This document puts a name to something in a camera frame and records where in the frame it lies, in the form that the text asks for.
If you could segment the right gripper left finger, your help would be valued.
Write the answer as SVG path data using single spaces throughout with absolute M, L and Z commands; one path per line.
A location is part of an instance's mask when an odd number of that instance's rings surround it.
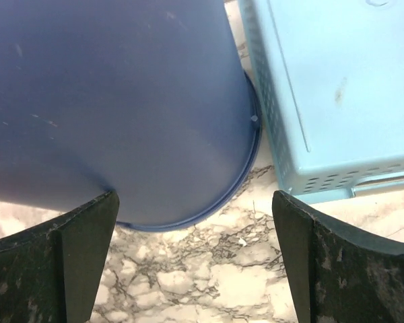
M 119 211 L 105 192 L 0 239 L 0 322 L 86 322 Z

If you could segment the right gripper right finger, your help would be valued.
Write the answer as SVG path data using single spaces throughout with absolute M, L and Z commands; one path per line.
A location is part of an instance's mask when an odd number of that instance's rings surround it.
M 404 243 L 277 190 L 272 214 L 299 322 L 404 323 Z

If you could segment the light blue perforated basket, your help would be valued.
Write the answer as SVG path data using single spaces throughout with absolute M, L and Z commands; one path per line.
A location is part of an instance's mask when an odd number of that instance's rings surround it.
M 404 1 L 240 1 L 280 189 L 404 189 Z

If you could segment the blue plastic bucket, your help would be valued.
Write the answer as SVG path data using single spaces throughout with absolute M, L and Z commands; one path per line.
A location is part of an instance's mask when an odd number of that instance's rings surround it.
M 191 226 L 261 139 L 222 1 L 0 1 L 0 201 L 66 211 L 107 190 L 119 223 Z

